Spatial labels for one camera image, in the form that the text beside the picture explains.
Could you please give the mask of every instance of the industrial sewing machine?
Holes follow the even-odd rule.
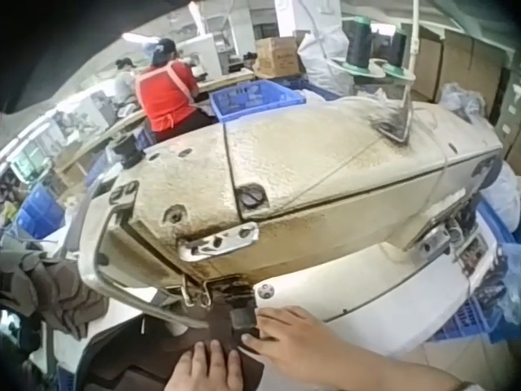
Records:
[[[146,155],[119,140],[123,169],[84,203],[81,277],[188,327],[207,324],[186,307],[225,302],[245,332],[265,279],[381,243],[428,262],[450,253],[475,229],[474,195],[501,144],[437,105],[400,105],[346,98],[262,112]],[[140,287],[169,300],[125,290]]]

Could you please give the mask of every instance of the person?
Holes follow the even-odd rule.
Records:
[[[128,57],[116,61],[118,73],[114,80],[114,103],[119,107],[126,104],[137,102],[136,99],[136,80],[132,70],[136,68],[132,60]]]
[[[243,335],[243,343],[281,373],[306,384],[356,391],[483,391],[442,370],[401,362],[349,345],[301,307],[257,311],[262,339]],[[219,343],[183,354],[165,391],[243,391],[239,355],[227,364]]]
[[[190,67],[177,58],[171,39],[157,43],[151,66],[136,80],[136,94],[158,143],[216,123],[193,106],[199,87]]]

